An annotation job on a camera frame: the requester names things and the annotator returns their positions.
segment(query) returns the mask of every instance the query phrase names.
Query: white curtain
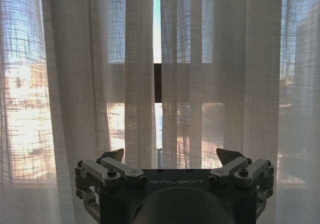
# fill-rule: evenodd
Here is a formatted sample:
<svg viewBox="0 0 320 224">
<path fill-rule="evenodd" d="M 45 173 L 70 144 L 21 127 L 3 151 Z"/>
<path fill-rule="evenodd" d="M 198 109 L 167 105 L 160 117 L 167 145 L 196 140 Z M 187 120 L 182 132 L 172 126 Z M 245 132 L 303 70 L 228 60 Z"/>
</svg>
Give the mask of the white curtain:
<svg viewBox="0 0 320 224">
<path fill-rule="evenodd" d="M 89 224 L 74 166 L 155 168 L 153 0 L 0 0 L 0 224 Z"/>
<path fill-rule="evenodd" d="M 74 166 L 156 168 L 153 0 L 0 0 L 0 224 L 95 223 Z M 270 159 L 258 223 L 320 220 L 320 0 L 161 0 L 163 167 Z"/>
<path fill-rule="evenodd" d="M 320 216 L 320 0 L 161 0 L 163 164 L 271 160 L 258 223 Z"/>
</svg>

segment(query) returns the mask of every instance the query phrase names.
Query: screw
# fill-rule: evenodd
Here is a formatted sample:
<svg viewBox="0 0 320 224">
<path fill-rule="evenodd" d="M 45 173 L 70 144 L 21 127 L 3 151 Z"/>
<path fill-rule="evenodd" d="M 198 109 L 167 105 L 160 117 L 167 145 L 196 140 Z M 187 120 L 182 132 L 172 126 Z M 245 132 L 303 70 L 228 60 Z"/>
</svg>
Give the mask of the screw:
<svg viewBox="0 0 320 224">
<path fill-rule="evenodd" d="M 108 177 L 110 177 L 110 178 L 114 178 L 116 175 L 117 175 L 117 171 L 115 170 L 115 169 L 109 169 L 108 170 Z"/>
<path fill-rule="evenodd" d="M 82 162 L 83 162 L 83 161 L 79 161 L 79 162 L 78 162 L 77 165 L 78 165 L 79 168 L 81 167 Z"/>
<path fill-rule="evenodd" d="M 240 168 L 239 169 L 239 175 L 242 177 L 247 177 L 249 174 L 248 170 L 246 168 Z"/>
<path fill-rule="evenodd" d="M 139 184 L 144 185 L 147 182 L 147 177 L 146 176 L 140 176 L 138 180 Z"/>
<path fill-rule="evenodd" d="M 219 182 L 218 178 L 214 175 L 209 176 L 208 180 L 211 185 L 215 185 Z"/>
</svg>

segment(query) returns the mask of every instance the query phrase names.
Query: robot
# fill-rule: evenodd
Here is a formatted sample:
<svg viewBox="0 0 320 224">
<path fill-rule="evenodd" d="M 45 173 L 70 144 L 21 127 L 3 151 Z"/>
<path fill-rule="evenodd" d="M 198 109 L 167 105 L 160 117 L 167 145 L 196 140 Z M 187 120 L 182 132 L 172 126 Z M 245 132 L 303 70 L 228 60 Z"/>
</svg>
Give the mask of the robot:
<svg viewBox="0 0 320 224">
<path fill-rule="evenodd" d="M 216 153 L 221 168 L 135 169 L 121 163 L 123 149 L 105 152 L 78 162 L 76 195 L 100 224 L 255 224 L 273 195 L 274 166 Z"/>
</svg>

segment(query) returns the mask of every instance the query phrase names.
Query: sheer curtain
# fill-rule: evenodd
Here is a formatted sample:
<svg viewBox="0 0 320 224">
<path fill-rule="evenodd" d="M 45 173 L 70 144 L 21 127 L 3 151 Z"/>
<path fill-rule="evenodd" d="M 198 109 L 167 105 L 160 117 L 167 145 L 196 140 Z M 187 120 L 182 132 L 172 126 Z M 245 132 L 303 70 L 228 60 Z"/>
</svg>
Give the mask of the sheer curtain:
<svg viewBox="0 0 320 224">
<path fill-rule="evenodd" d="M 319 221 L 320 0 L 161 0 L 163 164 L 277 166 L 258 223 Z"/>
<path fill-rule="evenodd" d="M 95 223 L 79 160 L 155 168 L 152 2 L 0 0 L 1 224 Z"/>
</svg>

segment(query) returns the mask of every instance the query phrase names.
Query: sky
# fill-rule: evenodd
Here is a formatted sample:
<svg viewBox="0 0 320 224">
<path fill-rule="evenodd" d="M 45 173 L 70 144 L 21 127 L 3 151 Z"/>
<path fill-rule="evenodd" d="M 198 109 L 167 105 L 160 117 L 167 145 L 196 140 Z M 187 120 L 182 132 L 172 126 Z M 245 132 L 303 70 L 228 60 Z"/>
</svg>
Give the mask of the sky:
<svg viewBox="0 0 320 224">
<path fill-rule="evenodd" d="M 161 16 L 160 0 L 153 0 L 153 62 L 161 63 Z"/>
</svg>

